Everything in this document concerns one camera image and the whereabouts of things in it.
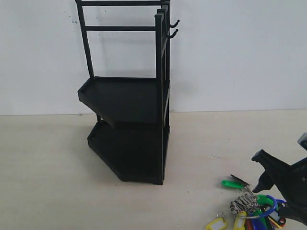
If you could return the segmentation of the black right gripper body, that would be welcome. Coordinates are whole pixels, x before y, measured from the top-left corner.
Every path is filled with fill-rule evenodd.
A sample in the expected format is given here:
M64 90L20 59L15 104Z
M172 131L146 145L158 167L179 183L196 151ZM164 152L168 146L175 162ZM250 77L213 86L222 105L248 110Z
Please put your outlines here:
M290 206L307 210L307 158L290 165L277 159L274 183Z

